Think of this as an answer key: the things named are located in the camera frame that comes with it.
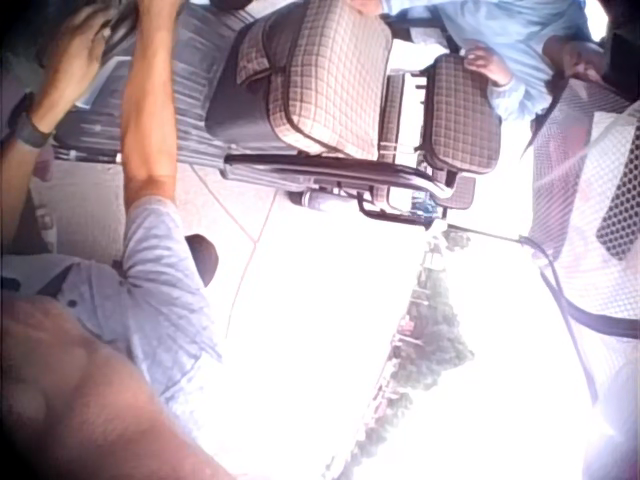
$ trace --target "watch strap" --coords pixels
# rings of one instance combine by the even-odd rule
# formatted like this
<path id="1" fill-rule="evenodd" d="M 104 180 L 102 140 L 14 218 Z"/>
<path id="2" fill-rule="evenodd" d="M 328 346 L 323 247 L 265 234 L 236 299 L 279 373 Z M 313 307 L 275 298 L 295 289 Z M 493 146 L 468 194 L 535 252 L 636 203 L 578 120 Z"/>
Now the watch strap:
<path id="1" fill-rule="evenodd" d="M 32 148 L 42 148 L 51 138 L 51 133 L 43 133 L 38 130 L 38 127 L 33 124 L 29 115 L 25 112 L 18 119 L 15 136 L 25 145 Z"/>

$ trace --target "light blue shirt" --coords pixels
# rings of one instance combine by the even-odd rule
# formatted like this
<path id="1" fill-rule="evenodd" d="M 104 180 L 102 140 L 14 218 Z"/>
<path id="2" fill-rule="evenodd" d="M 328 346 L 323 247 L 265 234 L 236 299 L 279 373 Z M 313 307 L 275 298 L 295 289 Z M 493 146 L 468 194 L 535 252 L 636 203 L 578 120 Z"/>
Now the light blue shirt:
<path id="1" fill-rule="evenodd" d="M 412 8 L 428 16 L 437 6 L 447 31 L 463 49 L 475 42 L 493 48 L 513 73 L 504 87 L 489 86 L 491 104 L 503 120 L 531 120 L 551 103 L 547 82 L 553 71 L 542 55 L 552 35 L 590 39 L 580 0 L 383 0 L 386 13 Z"/>

